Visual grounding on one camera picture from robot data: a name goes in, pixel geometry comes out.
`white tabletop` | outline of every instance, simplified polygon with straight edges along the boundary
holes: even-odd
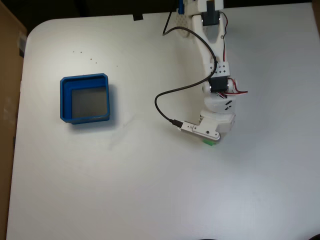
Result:
[[[28,37],[7,240],[305,240],[320,233],[320,41],[311,3],[225,9],[240,90],[210,147],[154,97],[202,79],[167,13],[57,19]],[[108,75],[111,119],[60,119],[60,80]],[[201,86],[159,99],[194,121]]]

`white robotic arm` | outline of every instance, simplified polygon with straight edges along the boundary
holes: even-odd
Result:
[[[159,94],[155,98],[155,106],[162,116],[176,125],[179,130],[205,140],[218,142],[230,132],[235,122],[236,95],[247,93],[238,91],[236,81],[230,77],[224,41],[228,19],[223,12],[220,12],[224,8],[224,3],[223,0],[179,0],[178,7],[177,27],[165,32],[170,13],[163,35],[172,30],[178,30],[184,38],[196,36],[195,41],[201,54],[204,73],[209,76],[201,81],[205,108],[200,112],[199,124],[168,119],[159,110],[157,105],[159,96],[193,87],[191,85]],[[218,25],[218,35],[213,40],[208,39],[205,33],[205,28],[212,25]]]

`black cable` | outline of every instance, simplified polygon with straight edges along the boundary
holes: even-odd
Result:
[[[214,54],[214,51],[212,51],[211,47],[208,45],[208,43],[202,38],[200,37],[198,34],[196,34],[194,31],[186,28],[186,27],[183,27],[183,26],[175,26],[171,29],[169,29],[168,31],[166,31],[167,29],[167,26],[168,26],[168,23],[169,23],[169,20],[170,20],[170,17],[171,17],[171,14],[172,14],[172,11],[169,13],[169,16],[168,16],[168,19],[166,20],[166,24],[164,26],[164,29],[163,29],[163,32],[162,32],[162,35],[165,36],[167,35],[168,33],[171,33],[173,30],[177,30],[177,29],[181,29],[181,30],[184,30],[184,31],[187,31],[189,33],[191,33],[192,35],[194,35],[195,37],[197,37],[209,50],[209,52],[211,53],[212,55],[212,58],[214,60],[214,69],[213,71],[210,73],[209,76],[207,76],[205,79],[201,80],[201,81],[198,81],[196,83],[193,83],[191,85],[187,85],[187,86],[183,86],[183,87],[179,87],[179,88],[175,88],[175,89],[172,89],[172,90],[169,90],[169,91],[164,91],[160,94],[158,94],[155,99],[154,99],[154,105],[155,105],[155,108],[158,110],[158,112],[165,118],[167,119],[170,123],[172,123],[173,125],[181,128],[182,126],[182,122],[180,121],[177,121],[177,120],[172,120],[170,118],[168,118],[158,107],[158,104],[157,104],[157,100],[160,96],[163,96],[165,94],[170,94],[170,93],[174,93],[174,92],[178,92],[178,91],[181,91],[181,90],[185,90],[185,89],[189,89],[189,88],[192,88],[192,87],[195,87],[199,84],[202,84],[206,81],[208,81],[212,76],[213,74],[216,72],[217,70],[217,65],[218,65],[218,62],[217,62],[217,58],[216,58],[216,55]]]
[[[228,26],[228,18],[227,18],[227,15],[223,12],[223,11],[219,11],[219,13],[223,14],[224,17],[225,17],[225,20],[226,20],[226,24],[225,24],[225,27],[224,27],[224,35],[223,35],[223,61],[225,62],[226,61],[226,42],[225,42],[225,36],[227,34],[227,26]]]

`green object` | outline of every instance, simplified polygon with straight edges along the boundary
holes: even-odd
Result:
[[[214,141],[211,141],[208,139],[203,139],[202,142],[204,142],[205,144],[208,144],[210,146],[216,145],[216,143]]]

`brown cardboard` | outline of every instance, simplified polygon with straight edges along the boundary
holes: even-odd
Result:
[[[316,26],[318,27],[318,32],[320,34],[320,0],[313,0],[312,8],[313,8]]]
[[[0,1],[0,240],[6,239],[26,28]]]

